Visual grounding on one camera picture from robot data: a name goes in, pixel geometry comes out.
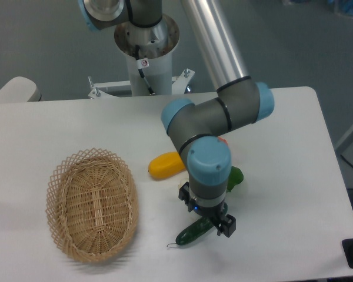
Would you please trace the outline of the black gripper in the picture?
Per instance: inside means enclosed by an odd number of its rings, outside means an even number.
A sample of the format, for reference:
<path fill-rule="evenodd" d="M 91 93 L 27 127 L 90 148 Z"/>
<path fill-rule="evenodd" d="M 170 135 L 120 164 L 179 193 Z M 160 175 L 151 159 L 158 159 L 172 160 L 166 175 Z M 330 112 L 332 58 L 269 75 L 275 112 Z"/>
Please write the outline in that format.
<path fill-rule="evenodd" d="M 188 212 L 193 211 L 201 217 L 209 218 L 218 236 L 223 234 L 230 237 L 236 230 L 236 218 L 224 212 L 225 194 L 214 199 L 204 199 L 192 191 L 189 182 L 185 182 L 179 188 L 178 198 L 185 203 Z"/>

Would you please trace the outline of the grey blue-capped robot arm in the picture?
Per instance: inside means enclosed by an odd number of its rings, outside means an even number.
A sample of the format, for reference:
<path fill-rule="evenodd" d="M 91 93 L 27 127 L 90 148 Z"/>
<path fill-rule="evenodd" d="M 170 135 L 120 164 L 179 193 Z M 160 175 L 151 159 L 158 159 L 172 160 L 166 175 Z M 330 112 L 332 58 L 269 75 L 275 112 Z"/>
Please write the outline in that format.
<path fill-rule="evenodd" d="M 236 220 L 224 206 L 232 157 L 220 137 L 267 118 L 274 97 L 266 84 L 252 80 L 221 4 L 182 1 L 214 86 L 213 92 L 198 94 L 184 93 L 186 83 L 172 80 L 170 55 L 180 33 L 161 1 L 79 1 L 78 6 L 91 30 L 115 29 L 131 93 L 169 99 L 162 124 L 188 172 L 178 197 L 218 234 L 231 236 Z"/>

